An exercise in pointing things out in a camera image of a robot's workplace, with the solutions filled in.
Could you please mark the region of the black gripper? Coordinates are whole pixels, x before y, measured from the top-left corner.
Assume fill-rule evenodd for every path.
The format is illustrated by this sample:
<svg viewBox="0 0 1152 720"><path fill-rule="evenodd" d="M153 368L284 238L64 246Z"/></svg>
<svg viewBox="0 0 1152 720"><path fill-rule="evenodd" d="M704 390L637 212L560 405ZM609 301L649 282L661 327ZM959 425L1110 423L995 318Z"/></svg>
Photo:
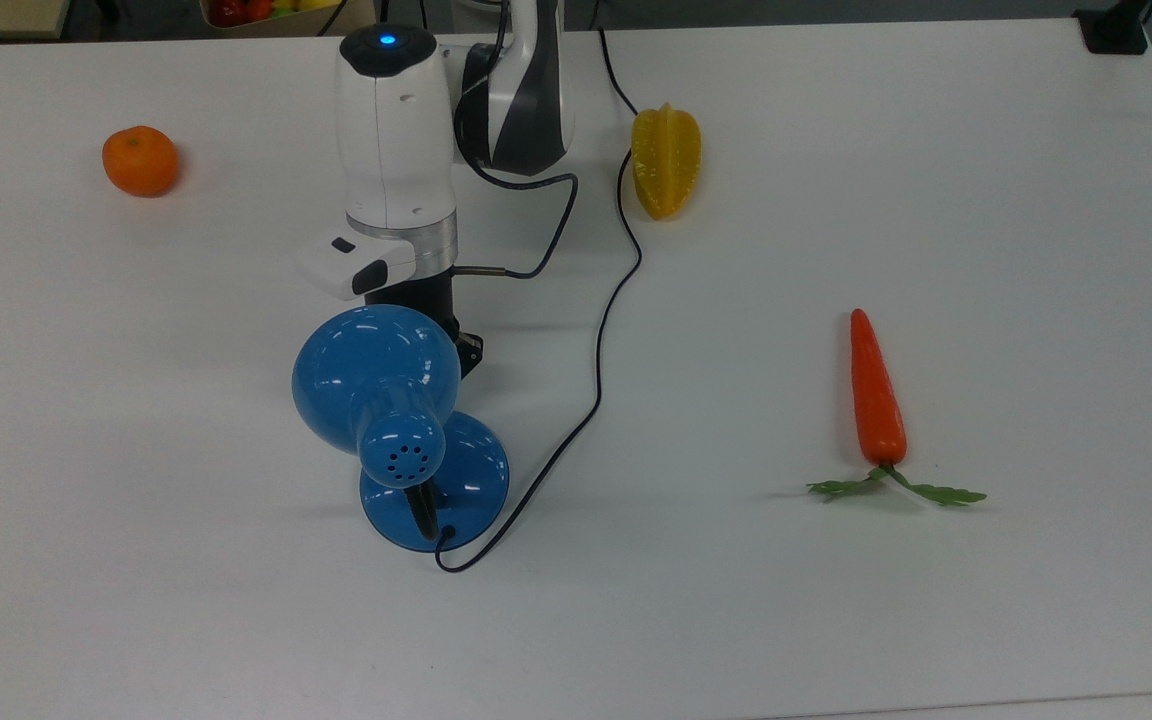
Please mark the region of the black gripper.
<svg viewBox="0 0 1152 720"><path fill-rule="evenodd" d="M444 273L366 293L364 300L367 305L410 306L417 313L429 316L453 342L456 342L460 377L463 379L482 363L484 341L479 334L461 331L460 320L454 314L453 276L452 270L447 270Z"/></svg>

